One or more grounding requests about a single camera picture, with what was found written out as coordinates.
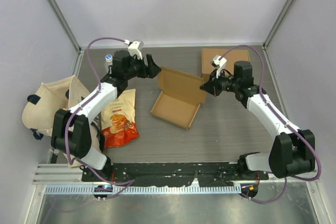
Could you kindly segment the small cardboard box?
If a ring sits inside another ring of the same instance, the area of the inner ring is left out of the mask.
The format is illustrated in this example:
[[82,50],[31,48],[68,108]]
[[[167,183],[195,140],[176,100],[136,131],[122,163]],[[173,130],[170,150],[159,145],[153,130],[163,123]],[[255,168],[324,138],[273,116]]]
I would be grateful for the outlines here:
[[158,96],[151,114],[184,129],[189,129],[206,92],[200,89],[203,79],[192,74],[162,67],[158,74]]

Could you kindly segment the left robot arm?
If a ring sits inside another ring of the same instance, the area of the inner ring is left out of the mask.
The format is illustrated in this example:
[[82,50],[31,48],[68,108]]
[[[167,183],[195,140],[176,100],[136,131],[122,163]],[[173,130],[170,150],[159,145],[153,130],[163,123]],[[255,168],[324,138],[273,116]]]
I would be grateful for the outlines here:
[[151,54],[146,59],[138,56],[138,50],[118,50],[105,57],[107,74],[97,88],[69,110],[55,113],[51,146],[93,168],[98,180],[105,182],[112,174],[111,161],[92,147],[90,125],[93,119],[110,102],[117,99],[132,78],[156,77],[161,68],[154,63]]

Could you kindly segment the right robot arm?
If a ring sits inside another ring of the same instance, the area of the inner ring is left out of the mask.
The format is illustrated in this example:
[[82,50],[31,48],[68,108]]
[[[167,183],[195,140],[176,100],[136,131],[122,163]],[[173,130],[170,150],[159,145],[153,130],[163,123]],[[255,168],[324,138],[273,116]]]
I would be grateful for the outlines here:
[[211,64],[214,70],[200,89],[218,96],[232,92],[244,108],[254,114],[266,128],[273,144],[270,153],[244,154],[237,166],[242,179],[250,179],[256,171],[273,173],[277,178],[296,176],[315,169],[314,135],[291,123],[276,107],[269,96],[254,84],[253,68],[248,61],[237,61],[234,73],[225,71],[226,59],[216,56]]

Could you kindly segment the clear plastic water bottle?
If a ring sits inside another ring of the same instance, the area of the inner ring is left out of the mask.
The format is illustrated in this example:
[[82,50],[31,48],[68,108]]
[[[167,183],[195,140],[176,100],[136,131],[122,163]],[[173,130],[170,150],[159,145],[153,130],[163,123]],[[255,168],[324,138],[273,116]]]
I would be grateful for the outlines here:
[[104,64],[106,72],[110,71],[112,64],[113,64],[113,56],[111,54],[106,55]]

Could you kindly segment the cassava chips bag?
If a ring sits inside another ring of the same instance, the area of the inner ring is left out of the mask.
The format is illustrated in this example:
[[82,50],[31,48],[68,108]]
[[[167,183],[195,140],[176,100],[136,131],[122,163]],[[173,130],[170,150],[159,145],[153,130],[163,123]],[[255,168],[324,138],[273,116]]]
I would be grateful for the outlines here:
[[122,147],[139,137],[135,123],[136,89],[125,90],[101,111],[105,148]]

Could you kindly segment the beige canvas tote bag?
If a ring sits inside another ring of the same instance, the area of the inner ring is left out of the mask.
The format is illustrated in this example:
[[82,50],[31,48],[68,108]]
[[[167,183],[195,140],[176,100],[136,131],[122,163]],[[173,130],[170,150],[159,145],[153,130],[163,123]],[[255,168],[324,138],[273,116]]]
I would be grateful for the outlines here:
[[[23,123],[33,132],[35,138],[41,139],[45,135],[51,138],[55,113],[59,109],[69,110],[80,103],[90,93],[76,76],[52,83],[43,83],[36,93],[28,96],[28,103],[22,115]],[[102,153],[105,139],[101,133],[99,114],[91,122],[90,133],[92,147]],[[69,161],[69,155],[66,153],[64,155],[70,166],[85,165],[75,158]]]

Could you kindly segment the left aluminium frame post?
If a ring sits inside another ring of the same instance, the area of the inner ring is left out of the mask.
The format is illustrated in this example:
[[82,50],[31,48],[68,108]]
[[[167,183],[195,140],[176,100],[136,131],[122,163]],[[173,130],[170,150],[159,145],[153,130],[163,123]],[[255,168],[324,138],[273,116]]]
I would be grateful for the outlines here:
[[75,38],[74,33],[72,32],[68,22],[65,19],[65,16],[63,15],[59,5],[57,4],[56,0],[46,0],[55,14],[56,18],[58,19],[62,29],[64,30],[65,34],[67,35],[68,39],[70,40],[72,46],[74,47],[76,51],[76,57],[75,57],[75,63],[72,68],[72,75],[78,75],[83,59],[83,50],[81,46],[79,45],[77,39]]

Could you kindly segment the aluminium frame post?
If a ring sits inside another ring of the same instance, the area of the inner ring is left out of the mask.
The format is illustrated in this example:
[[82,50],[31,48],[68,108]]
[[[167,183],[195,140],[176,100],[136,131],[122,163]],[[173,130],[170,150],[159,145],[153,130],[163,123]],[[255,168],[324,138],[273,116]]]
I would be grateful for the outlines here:
[[83,59],[83,50],[81,46],[79,45],[77,39],[75,38],[74,33],[72,32],[68,22],[65,19],[65,16],[63,15],[59,5],[57,4],[56,0],[46,0],[55,14],[56,18],[58,19],[62,29],[64,30],[65,34],[67,35],[68,39],[70,40],[72,46],[74,47],[76,51],[76,57],[75,57],[75,63],[72,68],[72,75],[78,75]]
[[268,36],[266,37],[264,43],[263,43],[263,49],[266,50],[270,43],[272,42],[275,34],[277,33],[278,29],[280,28],[281,24],[285,20],[286,16],[290,12],[293,4],[295,3],[296,0],[286,0],[280,13],[278,14]]

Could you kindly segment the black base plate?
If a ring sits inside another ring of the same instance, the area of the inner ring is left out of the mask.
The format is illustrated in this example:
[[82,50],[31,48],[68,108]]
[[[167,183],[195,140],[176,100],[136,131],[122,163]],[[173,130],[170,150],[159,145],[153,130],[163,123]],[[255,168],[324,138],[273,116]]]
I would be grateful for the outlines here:
[[102,178],[125,183],[133,181],[137,187],[190,186],[197,179],[201,187],[231,186],[234,181],[257,182],[268,180],[264,172],[249,172],[237,163],[114,163],[103,170],[96,170]]

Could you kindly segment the right aluminium frame post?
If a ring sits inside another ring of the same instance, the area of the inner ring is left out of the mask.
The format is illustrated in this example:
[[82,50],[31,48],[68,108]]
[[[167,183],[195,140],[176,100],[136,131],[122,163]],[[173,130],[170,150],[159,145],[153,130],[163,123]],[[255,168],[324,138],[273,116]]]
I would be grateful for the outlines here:
[[295,3],[296,0],[286,0],[280,13],[278,14],[268,36],[266,37],[264,43],[263,43],[263,49],[266,50],[270,43],[272,42],[275,34],[277,33],[278,29],[280,28],[281,24],[285,20],[286,16],[290,12],[293,4]]

